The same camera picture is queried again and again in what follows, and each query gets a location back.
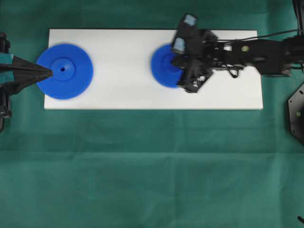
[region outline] white platform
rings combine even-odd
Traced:
[[[174,30],[51,29],[49,46],[72,43],[94,64],[89,88],[69,100],[45,96],[46,109],[262,109],[261,76],[246,67],[237,79],[216,71],[197,94],[158,84],[150,70],[153,52],[170,43]],[[256,31],[216,30],[222,39],[256,36]]]

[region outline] green cloth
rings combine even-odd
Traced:
[[[200,28],[297,27],[291,0],[1,0],[0,29],[35,62],[50,28],[173,29],[186,12]],[[0,135],[0,227],[303,227],[286,104],[303,81],[263,77],[261,111],[46,111],[32,85]]]
[[[13,57],[12,54],[0,53],[0,63],[11,64]],[[15,77],[12,71],[0,73],[0,84],[13,81],[15,81]]]

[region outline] black cable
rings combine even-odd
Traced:
[[[248,40],[248,39],[273,37],[273,36],[277,36],[277,35],[281,35],[281,34],[285,34],[285,33],[290,33],[290,32],[304,32],[304,30],[293,29],[293,30],[288,30],[288,31],[283,31],[283,32],[276,32],[276,33],[271,33],[271,34],[268,34],[268,35],[257,36],[257,37],[248,37],[248,38],[244,38],[244,39],[218,39],[218,40],[214,40],[212,42],[226,41],[225,43],[232,43],[232,42],[244,41],[244,40]]]
[[[300,67],[295,67],[295,66],[293,66],[292,69],[301,70],[301,69],[304,69],[304,67],[302,67],[302,66],[300,66]]]

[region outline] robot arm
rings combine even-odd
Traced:
[[[9,54],[9,48],[6,34],[0,33],[0,132],[4,119],[12,116],[10,96],[53,75],[47,68]]]
[[[172,42],[172,50],[178,54],[172,64],[184,70],[178,85],[186,92],[198,92],[212,76],[212,70],[227,70],[235,78],[239,70],[254,66],[262,75],[290,76],[293,64],[304,62],[303,35],[283,41],[219,40],[210,30],[198,29],[196,22],[195,16],[186,14]]]

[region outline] blue gear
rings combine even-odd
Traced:
[[[183,71],[171,64],[177,54],[171,50],[171,45],[157,49],[151,59],[151,71],[155,80],[166,87],[177,88]]]
[[[56,99],[70,99],[80,95],[93,78],[93,64],[80,47],[59,44],[45,50],[37,64],[53,71],[53,77],[37,85],[46,95]]]

